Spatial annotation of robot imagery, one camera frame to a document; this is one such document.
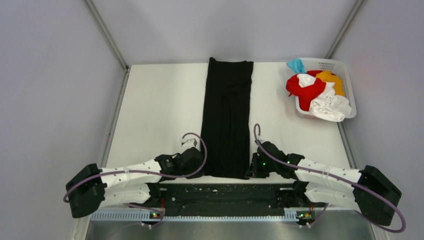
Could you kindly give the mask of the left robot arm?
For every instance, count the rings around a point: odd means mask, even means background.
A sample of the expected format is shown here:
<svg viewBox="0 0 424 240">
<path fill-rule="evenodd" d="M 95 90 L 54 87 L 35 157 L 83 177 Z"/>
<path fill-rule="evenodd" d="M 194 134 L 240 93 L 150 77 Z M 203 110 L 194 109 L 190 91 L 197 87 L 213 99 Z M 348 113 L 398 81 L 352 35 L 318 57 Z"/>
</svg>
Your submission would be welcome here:
<svg viewBox="0 0 424 240">
<path fill-rule="evenodd" d="M 124 167 L 88 164 L 66 184 L 64 202 L 69 204 L 74 219 L 118 205 L 154 207 L 162 200 L 160 182 L 200 177 L 205 162 L 197 148 L 189 147 L 181 153 L 161 154 Z"/>
</svg>

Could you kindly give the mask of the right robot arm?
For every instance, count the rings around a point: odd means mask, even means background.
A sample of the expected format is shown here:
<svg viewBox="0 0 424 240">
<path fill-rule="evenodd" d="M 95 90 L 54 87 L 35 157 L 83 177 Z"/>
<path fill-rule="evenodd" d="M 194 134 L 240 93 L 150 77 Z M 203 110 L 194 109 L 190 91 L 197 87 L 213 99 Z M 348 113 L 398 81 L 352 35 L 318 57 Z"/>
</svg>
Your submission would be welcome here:
<svg viewBox="0 0 424 240">
<path fill-rule="evenodd" d="M 285 208 L 334 205 L 360 213 L 367 220 L 388 227 L 399 212 L 401 191 L 376 167 L 338 168 L 285 154 L 273 143 L 260 144 L 252 155 L 245 177 L 265 179 L 272 173 L 293 180 L 277 201 Z"/>
</svg>

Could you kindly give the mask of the black t shirt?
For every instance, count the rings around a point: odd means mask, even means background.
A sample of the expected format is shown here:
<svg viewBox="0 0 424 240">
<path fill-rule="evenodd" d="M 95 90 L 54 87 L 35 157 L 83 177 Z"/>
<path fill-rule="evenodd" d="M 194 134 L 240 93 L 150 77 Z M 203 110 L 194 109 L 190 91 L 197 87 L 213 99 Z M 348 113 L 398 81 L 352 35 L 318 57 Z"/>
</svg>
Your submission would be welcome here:
<svg viewBox="0 0 424 240">
<path fill-rule="evenodd" d="M 250 166 L 250 103 L 254 62 L 209 58 L 200 136 L 205 175 L 244 179 Z"/>
</svg>

